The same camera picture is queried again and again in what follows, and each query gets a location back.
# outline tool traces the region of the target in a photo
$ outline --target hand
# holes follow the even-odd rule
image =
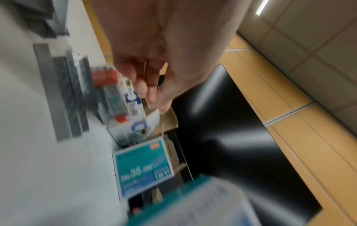
[[[93,0],[116,69],[163,114],[172,99],[204,81],[250,0]],[[160,69],[168,63],[157,89]]]

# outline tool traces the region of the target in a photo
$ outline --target max staple box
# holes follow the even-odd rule
[[[174,176],[163,137],[116,151],[113,162],[120,200]]]

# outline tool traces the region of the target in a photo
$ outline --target black panel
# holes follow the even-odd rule
[[[264,226],[305,225],[321,209],[222,65],[172,106],[193,177],[239,185]]]

